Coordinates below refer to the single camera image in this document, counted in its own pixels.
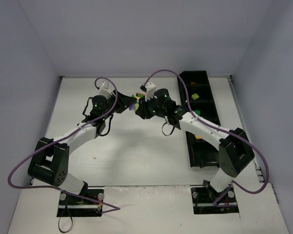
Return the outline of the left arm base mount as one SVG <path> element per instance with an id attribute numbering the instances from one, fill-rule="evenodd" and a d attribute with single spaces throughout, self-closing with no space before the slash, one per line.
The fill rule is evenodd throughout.
<path id="1" fill-rule="evenodd" d="M 103 204 L 60 193 L 57 217 L 101 217 Z"/>

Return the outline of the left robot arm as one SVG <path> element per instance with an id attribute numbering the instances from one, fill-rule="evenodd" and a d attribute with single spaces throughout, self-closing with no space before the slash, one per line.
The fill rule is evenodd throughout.
<path id="1" fill-rule="evenodd" d="M 114 113 L 122 113 L 136 102 L 135 96 L 115 95 L 113 91 L 108 97 L 90 97 L 87 103 L 92 103 L 91 111 L 86 114 L 87 107 L 84 108 L 84 119 L 77 128 L 67 133 L 69 138 L 63 141 L 59 141 L 59 138 L 41 138 L 36 150 L 43 150 L 32 157 L 28 175 L 69 193 L 89 197 L 88 184 L 68 172 L 69 157 L 86 142 L 103 135 L 107 118 L 113 117 Z"/>

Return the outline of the purple square lego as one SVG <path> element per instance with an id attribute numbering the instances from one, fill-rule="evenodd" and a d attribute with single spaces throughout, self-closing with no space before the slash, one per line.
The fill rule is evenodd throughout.
<path id="1" fill-rule="evenodd" d="M 134 109 L 135 109 L 135 105 L 134 104 L 132 104 L 132 105 L 129 106 L 129 110 L 134 110 Z"/>

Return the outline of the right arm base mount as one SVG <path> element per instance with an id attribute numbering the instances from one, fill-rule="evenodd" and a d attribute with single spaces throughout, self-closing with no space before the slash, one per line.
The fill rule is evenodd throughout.
<path id="1" fill-rule="evenodd" d="M 193 213 L 195 215 L 237 214 L 239 208 L 232 185 L 218 193 L 204 181 L 202 186 L 191 187 Z"/>

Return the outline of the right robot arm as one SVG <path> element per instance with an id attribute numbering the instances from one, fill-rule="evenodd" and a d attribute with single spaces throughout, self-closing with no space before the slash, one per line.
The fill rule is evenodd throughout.
<path id="1" fill-rule="evenodd" d="M 198 135 L 218 151 L 219 170 L 208 187 L 223 192 L 254 159 L 244 130 L 230 130 L 192 113 L 186 104 L 178 105 L 167 89 L 157 89 L 153 83 L 141 87 L 145 96 L 139 99 L 136 115 L 142 119 L 161 117 L 174 129 Z"/>

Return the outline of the lime green small lego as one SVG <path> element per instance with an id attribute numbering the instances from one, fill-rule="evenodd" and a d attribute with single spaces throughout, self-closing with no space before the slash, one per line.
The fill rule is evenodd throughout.
<path id="1" fill-rule="evenodd" d="M 199 98 L 199 95 L 198 95 L 197 93 L 194 93 L 194 94 L 191 96 L 191 98 L 192 98 L 193 100 L 197 100 L 197 99 Z"/>

